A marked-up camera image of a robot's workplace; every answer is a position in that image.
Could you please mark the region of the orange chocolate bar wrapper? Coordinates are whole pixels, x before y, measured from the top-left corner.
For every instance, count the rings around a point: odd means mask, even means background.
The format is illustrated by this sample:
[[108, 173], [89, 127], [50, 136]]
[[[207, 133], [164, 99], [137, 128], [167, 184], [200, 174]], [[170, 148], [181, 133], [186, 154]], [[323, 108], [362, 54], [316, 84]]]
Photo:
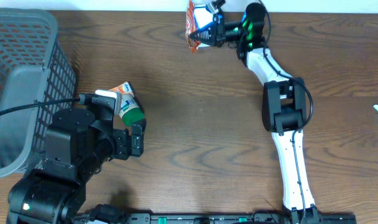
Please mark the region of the orange chocolate bar wrapper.
[[195, 19], [194, 19], [194, 8], [196, 4], [205, 4], [207, 5], [211, 0], [189, 0], [188, 1], [188, 6], [187, 6], [187, 11], [186, 11], [186, 27], [185, 27], [185, 38], [187, 40], [187, 45], [189, 49], [192, 52], [196, 52], [197, 44], [196, 42], [192, 41], [189, 39], [189, 35], [196, 31], [195, 30]]

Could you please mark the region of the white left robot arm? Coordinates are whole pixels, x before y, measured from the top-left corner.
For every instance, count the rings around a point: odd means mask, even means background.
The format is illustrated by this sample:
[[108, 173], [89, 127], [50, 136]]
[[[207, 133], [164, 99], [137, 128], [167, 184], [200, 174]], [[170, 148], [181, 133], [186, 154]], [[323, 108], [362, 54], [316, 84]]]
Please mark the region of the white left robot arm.
[[8, 223], [126, 223], [128, 216], [111, 205], [79, 214], [86, 184], [103, 163], [144, 152], [146, 120], [132, 129], [113, 127], [113, 116], [73, 108], [56, 112], [46, 131], [43, 169], [34, 169], [9, 192]]

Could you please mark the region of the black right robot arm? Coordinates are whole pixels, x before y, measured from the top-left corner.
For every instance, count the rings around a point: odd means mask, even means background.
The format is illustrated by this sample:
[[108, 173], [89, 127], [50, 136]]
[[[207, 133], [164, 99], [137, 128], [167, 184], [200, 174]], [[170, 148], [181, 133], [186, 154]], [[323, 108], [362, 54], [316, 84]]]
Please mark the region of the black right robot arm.
[[192, 51], [233, 43], [238, 59], [263, 86], [262, 123], [279, 155], [283, 206], [292, 223], [306, 223], [316, 212], [303, 155], [303, 129], [313, 116], [313, 99], [302, 78], [294, 78], [274, 60], [265, 27], [269, 12], [262, 1], [247, 5], [240, 21], [227, 22], [224, 1], [189, 1], [186, 36]]

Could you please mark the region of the green cap bottle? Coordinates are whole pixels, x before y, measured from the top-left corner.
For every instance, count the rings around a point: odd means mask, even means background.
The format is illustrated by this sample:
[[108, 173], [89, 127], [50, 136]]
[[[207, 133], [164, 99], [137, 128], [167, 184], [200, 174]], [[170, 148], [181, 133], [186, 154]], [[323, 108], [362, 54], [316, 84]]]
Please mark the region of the green cap bottle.
[[145, 118], [144, 113], [130, 94], [122, 95], [119, 116], [126, 126], [132, 126], [136, 121]]

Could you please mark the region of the orange Kleenex tissue pack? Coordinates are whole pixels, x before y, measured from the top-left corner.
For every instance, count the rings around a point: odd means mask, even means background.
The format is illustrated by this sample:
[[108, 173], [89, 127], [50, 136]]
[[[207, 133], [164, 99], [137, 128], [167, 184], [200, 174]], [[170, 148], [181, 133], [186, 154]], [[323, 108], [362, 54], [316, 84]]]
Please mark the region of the orange Kleenex tissue pack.
[[118, 95], [131, 95], [134, 97], [134, 90], [131, 87], [131, 84], [129, 82], [124, 82], [112, 89], [110, 89], [111, 92], [117, 93]]

